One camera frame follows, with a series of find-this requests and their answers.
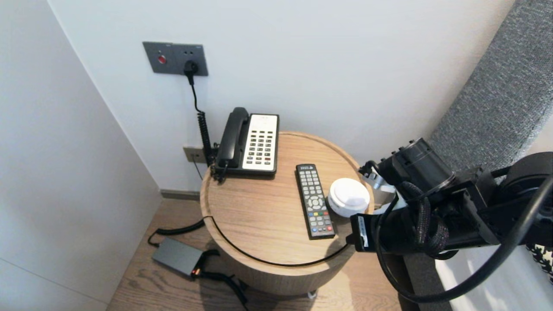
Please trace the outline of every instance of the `black cable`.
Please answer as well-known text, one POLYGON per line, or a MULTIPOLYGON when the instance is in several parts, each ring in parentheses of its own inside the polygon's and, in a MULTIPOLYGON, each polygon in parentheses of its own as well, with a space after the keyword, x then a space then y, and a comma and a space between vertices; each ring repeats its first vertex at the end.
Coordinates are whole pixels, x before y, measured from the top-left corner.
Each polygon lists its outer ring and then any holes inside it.
POLYGON ((200 169, 198 168, 198 165, 196 164, 196 160, 194 160, 194 156, 192 156, 192 162, 194 162, 194 166, 196 167, 196 171, 198 171, 198 175, 200 176, 200 179, 203 181, 204 178, 202 174, 200 173, 200 169))
POLYGON ((154 237, 154 235, 156 235, 156 234, 159 234, 159 235, 179 235, 179 234, 185 234, 185 233, 188 233, 188 232, 192 232, 194 230, 198 230, 199 228, 202 228, 203 226, 205 226, 204 218, 202 218, 200 221, 198 221, 197 223, 195 223, 193 225, 183 227, 183 228, 178 228, 178 229, 157 228, 157 230, 155 230, 154 233, 152 233, 152 235, 150 235, 150 237, 148 238, 148 244, 150 244, 152 246, 155 246, 155 247, 159 247, 159 243, 153 243, 152 242, 152 237, 154 237))
POLYGON ((382 246, 380 245, 380 228, 382 224, 391 213, 395 203, 397 202, 397 194, 392 201, 392 204, 386 209, 383 215, 378 219, 376 233, 375 233, 375 248, 377 252, 378 262, 382 271, 386 275, 388 281, 392 284, 396 291, 402 295, 405 299, 414 303, 431 303, 431 302, 443 302, 455 299, 461 295, 464 295, 471 291, 474 287, 480 285, 486 280, 513 252, 513 250, 520 244, 522 239, 526 236, 526 233, 530 229, 530 226, 534 222, 536 215, 538 214, 541 205, 545 202, 547 197, 553 190, 553 175, 549 175, 540 188, 536 191, 532 197, 530 203, 526 206, 524 211, 519 217, 519 220, 515 223, 503 243, 499 245, 499 248, 493 253, 493 255, 471 276, 464 280, 461 284, 448 289, 439 294, 431 294, 425 296, 417 296, 413 293, 405 290, 398 281, 394 278, 388 265, 384 262, 382 254, 382 246))
POLYGON ((192 87, 192 94, 194 94, 194 108, 198 112, 198 125, 200 126, 200 135, 202 137, 202 144, 204 145, 204 156, 206 158, 207 166, 213 163, 213 153, 211 150, 211 142, 209 139, 209 131, 207 130, 206 113, 198 109, 198 98, 196 96, 196 89, 194 88, 194 74, 198 72, 198 65, 189 60, 184 64, 184 75, 188 78, 188 83, 192 87))
POLYGON ((232 247, 234 247, 235 250, 239 251, 240 253, 242 253, 243 255, 253 259, 253 260, 257 260, 259 262, 263 262, 263 263, 267 263, 269 265, 274 265, 274 266, 280 266, 280 267, 304 267, 304 266, 311 266, 311 265, 314 265, 316 263, 319 263, 319 262, 323 262, 323 261, 327 261, 329 260, 330 258, 336 256, 337 254, 341 253, 344 249, 346 249, 346 247, 349 246, 349 244, 345 244, 344 246, 342 246, 339 250, 337 250, 336 252, 322 258, 322 259, 319 259, 319 260, 315 260, 315 261, 311 261, 311 262, 304 262, 304 263, 278 263, 278 262, 270 262, 270 261, 266 261, 266 260, 263 260, 263 259, 260 259, 260 258, 257 258, 256 256, 253 256, 253 255, 250 255, 246 252, 244 252, 243 250, 241 250, 238 246, 234 245, 234 243, 232 243, 226 236, 225 234, 221 231, 221 229, 219 229, 219 226, 217 226, 217 222, 215 221, 215 218, 213 218, 213 216, 205 216, 205 218, 207 217, 210 217, 212 220, 213 220, 213 224, 215 225, 215 228, 217 228, 217 231, 219 231, 219 233, 221 234, 221 236, 223 237, 223 239, 225 241, 227 241, 232 247))

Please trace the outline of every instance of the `wooden floor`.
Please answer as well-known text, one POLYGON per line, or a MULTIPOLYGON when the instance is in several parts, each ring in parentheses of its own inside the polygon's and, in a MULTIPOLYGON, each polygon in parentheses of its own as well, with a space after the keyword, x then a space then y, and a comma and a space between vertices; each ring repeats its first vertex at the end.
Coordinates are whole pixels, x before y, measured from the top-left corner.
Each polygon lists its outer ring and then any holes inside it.
MULTIPOLYGON (((147 244, 148 236, 158 227, 177 228, 201 218, 200 204, 195 201, 164 199, 144 235, 107 310, 243 310, 231 289, 224 283, 208 279, 191 281, 152 260, 155 247, 147 244)), ((159 242, 164 237, 156 236, 159 242)), ((190 246, 207 250, 213 240, 205 228, 173 238, 190 246)), ((231 275, 218 257, 210 258, 207 269, 231 275)), ((281 297, 248 288, 245 294, 250 311, 258 310, 401 310, 397 292, 378 266, 375 254, 356 253, 318 296, 281 297)), ((403 310, 412 306, 402 302, 403 310)))

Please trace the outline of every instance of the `table top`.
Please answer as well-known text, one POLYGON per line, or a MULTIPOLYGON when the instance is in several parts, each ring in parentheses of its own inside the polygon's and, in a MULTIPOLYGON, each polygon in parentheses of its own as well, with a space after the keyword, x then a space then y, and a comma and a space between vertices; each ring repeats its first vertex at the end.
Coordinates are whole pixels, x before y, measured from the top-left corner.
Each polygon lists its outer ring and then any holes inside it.
MULTIPOLYGON (((227 176, 223 184, 218 184, 206 174, 200 195, 202 214, 213 216, 218 228, 234 245, 256 258, 281 264, 320 260, 346 244, 351 226, 349 219, 338 216, 329 208, 336 236, 309 240, 295 177, 296 165, 312 163, 317 166, 325 195, 338 178, 359 180, 371 196, 368 213, 374 210, 372 188, 357 172, 357 162, 325 139, 299 132, 280 132, 278 144, 278 167, 274 179, 227 176)), ((238 252, 224 240, 210 218, 206 218, 206 226, 213 239, 230 256, 265 272, 285 275, 313 273, 337 264, 332 261, 348 260, 353 253, 353 246, 350 246, 342 256, 302 269, 268 265, 238 252)))

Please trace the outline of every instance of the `wall socket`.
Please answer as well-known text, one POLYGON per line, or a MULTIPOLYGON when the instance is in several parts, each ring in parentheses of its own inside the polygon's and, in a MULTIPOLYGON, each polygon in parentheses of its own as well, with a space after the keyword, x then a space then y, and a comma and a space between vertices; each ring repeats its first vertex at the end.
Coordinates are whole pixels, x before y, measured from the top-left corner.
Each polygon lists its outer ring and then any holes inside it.
POLYGON ((203 148, 183 147, 183 149, 188 162, 207 163, 203 148))
POLYGON ((169 42, 142 42, 152 70, 158 74, 184 75, 184 64, 193 60, 198 64, 195 76, 207 76, 204 46, 169 42))

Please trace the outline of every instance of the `telephone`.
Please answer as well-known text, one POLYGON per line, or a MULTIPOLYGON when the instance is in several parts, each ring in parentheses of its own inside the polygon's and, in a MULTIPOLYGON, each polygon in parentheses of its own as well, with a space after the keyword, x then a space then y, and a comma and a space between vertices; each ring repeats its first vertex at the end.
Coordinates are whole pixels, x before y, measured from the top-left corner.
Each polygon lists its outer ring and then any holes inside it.
POLYGON ((234 108, 219 145, 215 172, 274 175, 277 172, 278 130, 278 115, 249 115, 245 108, 234 108))

